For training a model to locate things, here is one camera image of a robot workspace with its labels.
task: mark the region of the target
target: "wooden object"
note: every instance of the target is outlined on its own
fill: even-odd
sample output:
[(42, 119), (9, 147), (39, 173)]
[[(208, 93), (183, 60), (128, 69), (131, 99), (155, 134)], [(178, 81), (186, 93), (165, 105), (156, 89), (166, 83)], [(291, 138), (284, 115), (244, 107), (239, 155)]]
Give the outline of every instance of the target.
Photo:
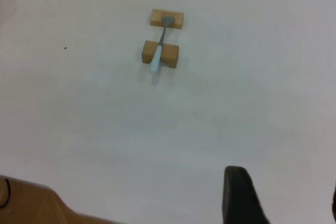
[(182, 29), (184, 13), (170, 12), (168, 10), (158, 10), (153, 9), (151, 16), (151, 26), (162, 26), (162, 17), (164, 16), (173, 16), (175, 18), (175, 23), (171, 24), (169, 28)]
[[(0, 191), (8, 191), (0, 176)], [(117, 224), (72, 211), (51, 189), (9, 179), (12, 195), (0, 209), (0, 223), (10, 224)]]
[[(159, 43), (146, 40), (142, 49), (142, 62), (150, 63), (154, 57), (156, 47)], [(161, 61), (166, 63), (170, 68), (176, 68), (180, 47), (176, 45), (163, 44)]]

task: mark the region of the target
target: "cable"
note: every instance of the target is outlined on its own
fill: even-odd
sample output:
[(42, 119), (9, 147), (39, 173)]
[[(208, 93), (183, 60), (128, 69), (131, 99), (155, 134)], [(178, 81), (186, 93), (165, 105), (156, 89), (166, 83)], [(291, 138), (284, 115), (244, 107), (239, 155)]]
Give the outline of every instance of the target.
[(10, 189), (11, 185), (9, 184), (9, 180), (7, 178), (5, 178), (5, 181), (6, 181), (6, 184), (7, 184), (8, 196), (7, 196), (6, 202), (2, 206), (0, 206), (0, 209), (3, 209), (4, 207), (6, 207), (8, 205), (9, 200), (11, 199), (11, 194), (12, 194), (11, 189)]

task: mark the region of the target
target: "metal spoon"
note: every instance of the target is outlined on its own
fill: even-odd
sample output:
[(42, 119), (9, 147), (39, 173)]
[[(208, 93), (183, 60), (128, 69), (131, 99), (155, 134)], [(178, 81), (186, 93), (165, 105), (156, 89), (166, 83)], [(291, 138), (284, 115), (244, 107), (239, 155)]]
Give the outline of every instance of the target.
[(152, 73), (156, 73), (159, 69), (159, 62), (160, 62), (161, 53), (162, 53), (164, 35), (166, 34), (167, 26), (173, 24), (175, 22), (175, 18), (173, 16), (165, 16), (165, 17), (162, 17), (162, 22), (164, 24), (164, 29), (161, 35), (160, 42), (158, 46), (156, 47), (155, 54), (151, 62), (150, 71)]

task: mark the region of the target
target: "white table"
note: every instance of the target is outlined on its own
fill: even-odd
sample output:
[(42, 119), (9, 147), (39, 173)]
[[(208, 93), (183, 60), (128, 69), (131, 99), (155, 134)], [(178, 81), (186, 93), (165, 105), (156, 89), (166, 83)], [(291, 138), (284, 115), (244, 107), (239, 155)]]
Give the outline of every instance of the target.
[[(185, 13), (156, 76), (152, 8)], [(335, 53), (335, 0), (0, 0), (0, 174), (101, 218), (201, 224), (241, 165), (272, 223), (334, 223)]]

